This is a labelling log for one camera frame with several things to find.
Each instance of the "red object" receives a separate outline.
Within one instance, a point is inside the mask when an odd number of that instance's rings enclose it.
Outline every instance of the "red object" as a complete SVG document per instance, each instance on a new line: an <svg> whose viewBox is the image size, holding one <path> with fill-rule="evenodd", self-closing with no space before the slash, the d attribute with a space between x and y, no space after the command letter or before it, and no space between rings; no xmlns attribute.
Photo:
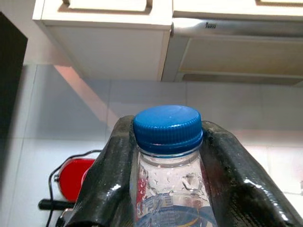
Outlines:
<svg viewBox="0 0 303 227"><path fill-rule="evenodd" d="M75 202L88 169L94 163L92 158L73 158L66 161L59 171L58 185L62 195Z"/></svg>

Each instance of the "bottle neck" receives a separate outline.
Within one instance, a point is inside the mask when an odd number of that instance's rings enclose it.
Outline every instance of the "bottle neck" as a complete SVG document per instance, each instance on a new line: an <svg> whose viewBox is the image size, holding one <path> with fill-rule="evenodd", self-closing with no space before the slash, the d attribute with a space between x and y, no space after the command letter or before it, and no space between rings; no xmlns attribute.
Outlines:
<svg viewBox="0 0 303 227"><path fill-rule="evenodd" d="M199 150L196 148L189 152L187 155L182 155L179 157L155 157L144 154L144 151L140 152L141 161L158 168L176 168L188 165L194 162L199 157Z"/></svg>

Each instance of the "range hood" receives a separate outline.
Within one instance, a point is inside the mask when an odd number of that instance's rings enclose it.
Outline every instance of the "range hood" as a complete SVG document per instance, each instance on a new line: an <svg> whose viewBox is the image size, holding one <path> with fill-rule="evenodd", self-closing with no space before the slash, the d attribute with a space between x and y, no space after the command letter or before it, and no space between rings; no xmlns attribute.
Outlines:
<svg viewBox="0 0 303 227"><path fill-rule="evenodd" d="M162 81L303 85L303 22L174 18Z"/></svg>

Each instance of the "black cable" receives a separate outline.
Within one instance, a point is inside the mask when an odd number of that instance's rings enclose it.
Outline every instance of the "black cable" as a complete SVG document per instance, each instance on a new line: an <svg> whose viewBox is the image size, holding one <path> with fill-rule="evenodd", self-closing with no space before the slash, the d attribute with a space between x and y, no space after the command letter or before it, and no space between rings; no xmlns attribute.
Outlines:
<svg viewBox="0 0 303 227"><path fill-rule="evenodd" d="M52 208L49 212L49 216L48 216L48 220L47 220L47 223L46 223L46 227L49 227L49 224L51 222L51 219L52 219L52 215L53 215L53 188L52 188L52 177L53 175L63 166L63 164L68 161L69 159L72 159L72 158L75 158L75 157L83 157L83 156L87 156L89 154L92 154L92 153L97 153L97 152L101 152L102 150L90 150L86 153L83 153L83 154L79 154L79 155L72 155L72 156L69 156L61 165L59 165L57 168L55 168L51 174L49 175L48 177L48 190L49 190L49 195L50 195L50 201L52 203Z"/></svg>

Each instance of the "kitchen cabinet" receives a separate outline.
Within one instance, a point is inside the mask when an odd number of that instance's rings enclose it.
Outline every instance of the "kitchen cabinet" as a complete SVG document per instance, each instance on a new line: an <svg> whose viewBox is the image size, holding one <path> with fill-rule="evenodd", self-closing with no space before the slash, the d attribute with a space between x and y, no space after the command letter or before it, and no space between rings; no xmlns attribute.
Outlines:
<svg viewBox="0 0 303 227"><path fill-rule="evenodd" d="M36 0L33 20L81 77L161 80L170 0L147 1L144 11L75 9L64 2Z"/></svg>

